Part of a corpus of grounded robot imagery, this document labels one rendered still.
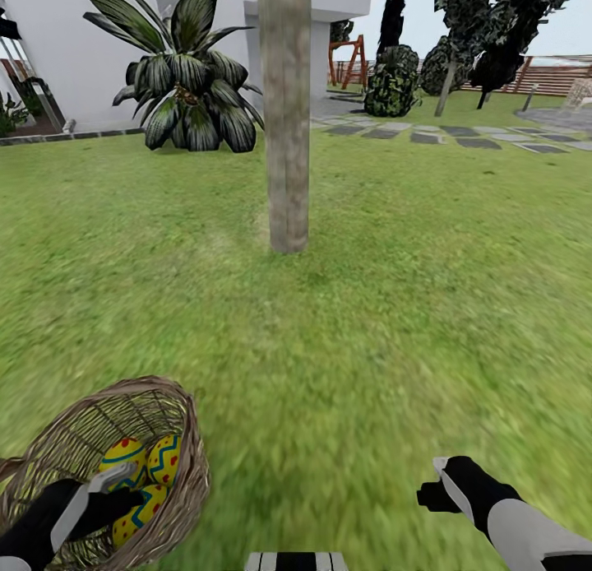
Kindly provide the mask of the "easter egg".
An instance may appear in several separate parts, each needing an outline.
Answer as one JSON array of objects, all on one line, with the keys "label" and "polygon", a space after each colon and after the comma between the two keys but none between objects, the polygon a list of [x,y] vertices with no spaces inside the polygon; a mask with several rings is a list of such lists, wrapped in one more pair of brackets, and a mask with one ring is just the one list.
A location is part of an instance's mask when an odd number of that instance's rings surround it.
[{"label": "easter egg", "polygon": [[168,486],[171,490],[175,484],[178,457],[182,435],[171,434],[164,436],[152,448],[146,463],[148,480],[154,485]]},{"label": "easter egg", "polygon": [[170,488],[163,485],[146,483],[139,490],[144,496],[144,504],[136,506],[129,514],[116,519],[113,524],[113,543],[121,549],[146,522],[149,522],[170,493]]},{"label": "easter egg", "polygon": [[119,481],[116,485],[108,488],[111,494],[113,491],[120,490],[124,486],[129,486],[132,491],[140,490],[148,481],[148,472],[146,472],[146,463],[148,462],[149,454],[144,444],[139,439],[127,438],[118,440],[114,446],[108,450],[108,454],[99,462],[97,473],[108,470],[119,463],[135,462],[137,464],[137,473],[129,476],[126,480]]}]

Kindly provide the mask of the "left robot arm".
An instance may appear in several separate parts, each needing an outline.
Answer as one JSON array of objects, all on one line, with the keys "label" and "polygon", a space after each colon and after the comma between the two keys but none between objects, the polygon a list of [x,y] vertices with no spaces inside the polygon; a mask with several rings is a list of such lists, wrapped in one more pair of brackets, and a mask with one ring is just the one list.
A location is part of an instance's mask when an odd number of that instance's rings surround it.
[{"label": "left robot arm", "polygon": [[95,473],[91,484],[76,479],[49,482],[30,509],[0,536],[0,571],[44,571],[69,537],[79,541],[144,504],[139,490],[108,488],[137,473],[135,462]]}]

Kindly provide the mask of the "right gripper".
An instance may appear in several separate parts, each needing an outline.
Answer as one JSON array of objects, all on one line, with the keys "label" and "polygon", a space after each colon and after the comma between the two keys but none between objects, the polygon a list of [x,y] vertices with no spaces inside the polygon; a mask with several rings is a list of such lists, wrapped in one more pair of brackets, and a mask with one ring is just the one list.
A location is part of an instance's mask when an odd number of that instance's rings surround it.
[{"label": "right gripper", "polygon": [[422,483],[417,494],[419,505],[427,506],[429,512],[461,513],[461,509],[446,494],[442,480]]}]

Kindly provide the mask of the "wicker basket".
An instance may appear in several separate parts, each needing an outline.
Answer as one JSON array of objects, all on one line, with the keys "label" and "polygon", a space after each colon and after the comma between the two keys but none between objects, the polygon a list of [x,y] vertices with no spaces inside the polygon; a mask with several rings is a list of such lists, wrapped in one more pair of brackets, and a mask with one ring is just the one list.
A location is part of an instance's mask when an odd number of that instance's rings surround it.
[{"label": "wicker basket", "polygon": [[60,412],[22,457],[0,458],[0,483],[15,474],[0,495],[0,536],[56,478],[67,476],[89,486],[99,462],[118,440],[139,439],[150,455],[164,436],[182,435],[174,487],[154,517],[121,549],[113,543],[112,522],[79,541],[68,537],[44,571],[126,571],[153,564],[185,540],[210,492],[210,465],[194,392],[160,375],[117,381]]}]

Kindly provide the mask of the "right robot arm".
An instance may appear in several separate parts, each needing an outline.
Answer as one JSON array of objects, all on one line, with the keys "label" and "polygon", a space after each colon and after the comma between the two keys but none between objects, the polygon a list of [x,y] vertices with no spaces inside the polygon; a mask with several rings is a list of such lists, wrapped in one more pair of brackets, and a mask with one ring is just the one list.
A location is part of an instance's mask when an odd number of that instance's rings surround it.
[{"label": "right robot arm", "polygon": [[419,505],[464,513],[510,571],[592,571],[592,541],[568,531],[500,484],[471,457],[436,457],[438,482],[422,483]]}]

